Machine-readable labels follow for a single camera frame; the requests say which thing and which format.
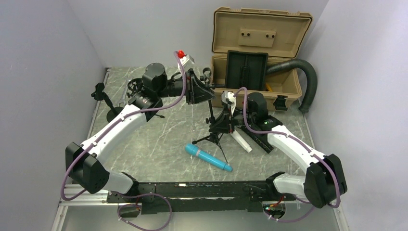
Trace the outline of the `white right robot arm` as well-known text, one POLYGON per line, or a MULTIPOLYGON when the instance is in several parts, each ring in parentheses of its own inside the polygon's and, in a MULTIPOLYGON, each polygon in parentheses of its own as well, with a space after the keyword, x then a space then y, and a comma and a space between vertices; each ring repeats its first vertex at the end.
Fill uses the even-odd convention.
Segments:
POLYGON ((238 109, 236 94, 225 91, 221 94, 222 114, 211 119, 210 132, 230 133, 237 126, 259 143, 283 151, 304 172, 295 176, 279 172, 266 179, 265 193, 271 200, 283 194, 292 194, 305 199, 316 208, 326 205, 338 208, 341 195, 347 192, 342 163, 335 154, 325 155, 312 148, 270 115, 266 100, 257 92, 245 94, 243 108, 238 109))

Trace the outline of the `cyan microphone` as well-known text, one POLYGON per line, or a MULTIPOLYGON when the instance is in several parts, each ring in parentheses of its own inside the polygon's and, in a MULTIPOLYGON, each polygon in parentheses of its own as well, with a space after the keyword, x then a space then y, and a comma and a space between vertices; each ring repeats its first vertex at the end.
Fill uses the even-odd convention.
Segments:
POLYGON ((193 144, 187 144, 185 146, 185 151, 191 156, 200 158, 201 160, 227 172, 232 172, 232 167, 229 166, 226 162, 221 161, 220 159, 210 155, 209 153, 199 149, 193 144))

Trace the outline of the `white microphone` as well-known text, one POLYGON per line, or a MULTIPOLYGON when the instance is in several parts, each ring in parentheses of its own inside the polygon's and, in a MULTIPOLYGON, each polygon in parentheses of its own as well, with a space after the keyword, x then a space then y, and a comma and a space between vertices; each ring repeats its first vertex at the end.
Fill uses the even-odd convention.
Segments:
POLYGON ((230 134, 231 137, 234 138, 234 140, 248 153, 252 151, 251 146, 249 143, 239 134, 238 131, 234 131, 233 133, 230 134))

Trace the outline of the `black microphone silver grille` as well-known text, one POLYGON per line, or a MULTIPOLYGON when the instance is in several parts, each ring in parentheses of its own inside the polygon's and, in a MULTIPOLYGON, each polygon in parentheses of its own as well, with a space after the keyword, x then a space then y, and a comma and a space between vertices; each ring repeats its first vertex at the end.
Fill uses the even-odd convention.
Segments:
POLYGON ((267 134, 257 134, 248 130, 246 126, 241 126, 240 129, 255 141, 266 153, 270 153, 274 147, 268 142, 267 134))

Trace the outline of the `black round base mic stand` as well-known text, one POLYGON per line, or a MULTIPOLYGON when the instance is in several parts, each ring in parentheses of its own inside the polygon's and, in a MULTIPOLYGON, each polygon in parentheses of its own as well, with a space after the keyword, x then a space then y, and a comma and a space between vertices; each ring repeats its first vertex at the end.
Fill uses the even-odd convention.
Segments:
POLYGON ((105 85, 103 82, 95 85, 95 91, 91 94, 91 97, 96 101, 104 101, 109 107, 109 111, 106 115, 107 122, 114 120, 123 110, 121 106, 114 106, 109 96, 104 92, 105 85))

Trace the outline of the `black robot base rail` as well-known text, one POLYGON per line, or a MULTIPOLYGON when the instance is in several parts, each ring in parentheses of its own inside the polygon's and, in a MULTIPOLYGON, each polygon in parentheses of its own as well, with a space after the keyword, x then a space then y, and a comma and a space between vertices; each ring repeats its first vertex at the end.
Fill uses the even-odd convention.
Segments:
POLYGON ((265 180, 204 182, 141 182, 136 191, 125 197, 116 192, 108 203, 137 202, 143 215, 167 212, 234 211, 262 212, 261 205, 294 201, 290 194, 272 189, 265 180))

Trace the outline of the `black tripod stand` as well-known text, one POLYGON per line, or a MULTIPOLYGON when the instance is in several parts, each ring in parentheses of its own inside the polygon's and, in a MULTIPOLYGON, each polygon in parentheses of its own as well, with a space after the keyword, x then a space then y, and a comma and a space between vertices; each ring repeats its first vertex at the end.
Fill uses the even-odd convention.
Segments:
MULTIPOLYGON (((207 87, 210 87, 210 77, 211 77, 211 69, 209 67, 205 67, 203 69, 203 80, 205 82, 205 85, 207 87)), ((212 102, 209 100, 208 101, 208 105, 209 105, 209 111, 210 111, 210 117, 206 119, 206 123, 213 125, 216 122, 216 118, 214 117, 214 113, 213 113, 213 107, 212 107, 212 102)), ((200 138, 198 140, 194 140, 192 141, 192 144, 196 145, 197 143, 201 142, 201 141, 209 141, 213 144, 215 144, 222 152, 225 162, 227 163, 227 165, 229 165, 228 160, 225 156, 225 153, 222 149, 222 146, 220 144, 220 139, 222 138, 223 134, 219 133, 219 132, 210 132, 210 134, 208 136, 205 136, 203 138, 200 138)))
POLYGON ((136 101, 143 100, 143 92, 142 92, 142 78, 134 78, 130 80, 127 84, 128 92, 127 97, 129 98, 128 104, 133 104, 136 101))

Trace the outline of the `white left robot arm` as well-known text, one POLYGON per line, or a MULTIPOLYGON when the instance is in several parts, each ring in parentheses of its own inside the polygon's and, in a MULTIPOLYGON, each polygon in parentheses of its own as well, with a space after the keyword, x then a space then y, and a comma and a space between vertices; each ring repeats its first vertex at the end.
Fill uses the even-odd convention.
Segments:
POLYGON ((184 64, 179 78, 168 78, 160 63, 148 65, 142 77, 129 82, 129 100, 122 107, 112 107, 108 124, 81 144, 72 142, 65 149, 66 177, 79 183, 85 191, 97 193, 110 190, 126 202, 134 201, 139 182, 131 175, 111 172, 104 163, 112 150, 125 138, 149 122, 158 111, 166 109, 162 99, 177 97, 187 104, 198 104, 215 98, 211 88, 211 69, 202 74, 192 64, 184 64))

